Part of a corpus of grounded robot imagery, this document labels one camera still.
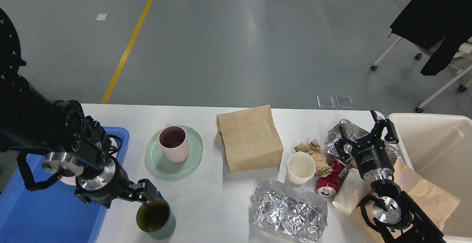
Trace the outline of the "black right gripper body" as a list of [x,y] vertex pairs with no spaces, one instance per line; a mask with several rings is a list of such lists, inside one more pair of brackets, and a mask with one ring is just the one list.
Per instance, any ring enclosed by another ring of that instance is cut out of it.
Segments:
[[355,145],[353,157],[361,179],[365,181],[388,179],[395,172],[384,142]]

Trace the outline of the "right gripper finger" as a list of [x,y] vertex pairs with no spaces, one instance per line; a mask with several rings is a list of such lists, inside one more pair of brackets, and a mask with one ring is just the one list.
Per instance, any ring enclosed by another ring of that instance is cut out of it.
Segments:
[[385,146],[385,142],[398,144],[399,138],[393,122],[379,118],[374,110],[370,111],[375,122],[371,132],[367,135],[368,146]]
[[342,161],[344,164],[348,164],[348,163],[355,164],[356,163],[355,157],[353,157],[350,154],[350,151],[346,151],[344,148],[345,146],[351,146],[351,150],[353,150],[354,146],[357,145],[356,142],[357,142],[357,139],[360,138],[360,136],[357,135],[355,138],[352,137],[352,139],[350,139],[347,136],[347,132],[344,129],[344,127],[338,126],[338,129],[340,132],[340,138],[337,140],[337,142],[334,145],[337,151],[337,154],[339,156],[338,160]]

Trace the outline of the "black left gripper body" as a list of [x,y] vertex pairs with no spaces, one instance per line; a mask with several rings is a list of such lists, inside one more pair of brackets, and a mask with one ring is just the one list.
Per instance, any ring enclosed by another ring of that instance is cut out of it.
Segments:
[[97,204],[111,208],[114,199],[128,198],[131,194],[131,181],[125,169],[114,157],[108,157],[103,171],[90,179],[78,177],[74,195],[82,203]]

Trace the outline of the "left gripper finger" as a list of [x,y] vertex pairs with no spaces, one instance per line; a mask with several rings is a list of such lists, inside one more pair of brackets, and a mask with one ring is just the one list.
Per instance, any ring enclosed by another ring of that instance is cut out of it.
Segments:
[[156,186],[147,178],[139,180],[137,183],[130,184],[130,198],[134,202],[140,202],[149,207],[157,197]]

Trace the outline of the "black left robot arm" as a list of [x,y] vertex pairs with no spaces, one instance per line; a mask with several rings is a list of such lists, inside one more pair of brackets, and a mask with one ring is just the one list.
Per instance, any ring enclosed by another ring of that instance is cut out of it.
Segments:
[[83,203],[110,208],[111,201],[138,201],[149,206],[158,197],[148,180],[137,183],[113,154],[112,135],[85,116],[76,100],[50,101],[18,70],[21,57],[17,31],[5,11],[0,25],[1,151],[18,152],[17,165],[29,191],[44,190],[62,177],[75,177],[74,194]]

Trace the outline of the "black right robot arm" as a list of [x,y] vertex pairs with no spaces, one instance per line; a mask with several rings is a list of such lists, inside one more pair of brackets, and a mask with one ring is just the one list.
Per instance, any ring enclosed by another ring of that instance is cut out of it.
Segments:
[[367,135],[351,140],[340,126],[340,139],[334,144],[341,160],[354,160],[361,179],[375,192],[360,201],[364,222],[385,243],[443,243],[444,234],[394,182],[395,170],[385,144],[399,142],[393,122],[379,118],[374,110],[370,113],[375,124]]

